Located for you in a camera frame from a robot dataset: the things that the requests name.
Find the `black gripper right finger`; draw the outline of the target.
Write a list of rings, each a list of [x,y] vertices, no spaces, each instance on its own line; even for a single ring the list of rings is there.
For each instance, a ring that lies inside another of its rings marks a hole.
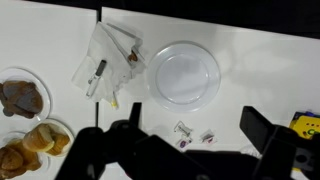
[[[275,126],[254,107],[243,107],[240,129],[259,153],[271,154],[274,151]]]

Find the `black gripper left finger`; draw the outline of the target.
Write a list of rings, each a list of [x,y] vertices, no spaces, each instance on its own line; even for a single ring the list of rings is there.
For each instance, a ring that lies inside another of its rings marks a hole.
[[[136,127],[139,126],[139,122],[141,119],[141,109],[142,109],[142,103],[141,102],[135,102],[132,106],[131,113],[129,116],[129,122]]]

